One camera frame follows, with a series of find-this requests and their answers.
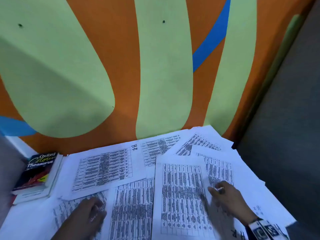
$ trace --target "blue painted shape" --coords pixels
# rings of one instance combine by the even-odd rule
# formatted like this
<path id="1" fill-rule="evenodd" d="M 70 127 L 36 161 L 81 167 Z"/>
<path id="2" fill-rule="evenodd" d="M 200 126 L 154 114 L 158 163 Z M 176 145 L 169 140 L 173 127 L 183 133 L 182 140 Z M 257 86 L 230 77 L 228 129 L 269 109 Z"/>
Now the blue painted shape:
<path id="1" fill-rule="evenodd" d="M 25 121 L 0 116 L 0 133 L 5 136 L 30 136 L 36 131 Z"/>
<path id="2" fill-rule="evenodd" d="M 205 59 L 214 51 L 214 49 L 220 44 L 220 42 L 226 37 L 229 11 L 231 0 L 226 0 L 224 7 L 208 33 L 205 40 L 198 47 L 198 49 L 192 55 L 193 60 L 193 72 L 195 72 L 199 66 L 205 61 Z"/>

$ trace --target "hand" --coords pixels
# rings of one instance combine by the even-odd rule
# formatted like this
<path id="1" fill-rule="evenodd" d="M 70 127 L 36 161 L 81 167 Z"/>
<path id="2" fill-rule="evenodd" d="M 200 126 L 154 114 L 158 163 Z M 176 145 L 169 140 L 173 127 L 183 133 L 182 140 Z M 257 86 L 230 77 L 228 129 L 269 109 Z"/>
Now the hand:
<path id="1" fill-rule="evenodd" d="M 81 201 L 51 240 L 85 240 L 94 236 L 107 214 L 98 210 L 102 205 L 95 197 Z"/>
<path id="2" fill-rule="evenodd" d="M 243 199 L 240 191 L 234 186 L 226 181 L 221 181 L 214 187 L 217 189 L 223 188 L 222 193 L 212 187 L 208 187 L 210 194 L 244 226 L 247 226 L 258 219 L 256 214 L 254 214 Z"/>

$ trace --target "yellow label on book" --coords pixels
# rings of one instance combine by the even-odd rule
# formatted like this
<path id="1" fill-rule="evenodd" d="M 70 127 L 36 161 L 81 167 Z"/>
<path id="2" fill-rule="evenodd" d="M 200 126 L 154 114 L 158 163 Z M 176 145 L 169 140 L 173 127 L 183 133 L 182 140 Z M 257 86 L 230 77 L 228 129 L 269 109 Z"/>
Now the yellow label on book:
<path id="1" fill-rule="evenodd" d="M 48 177 L 48 174 L 46 176 L 43 176 L 41 178 L 38 179 L 39 182 L 45 182 L 47 181 L 47 177 Z"/>

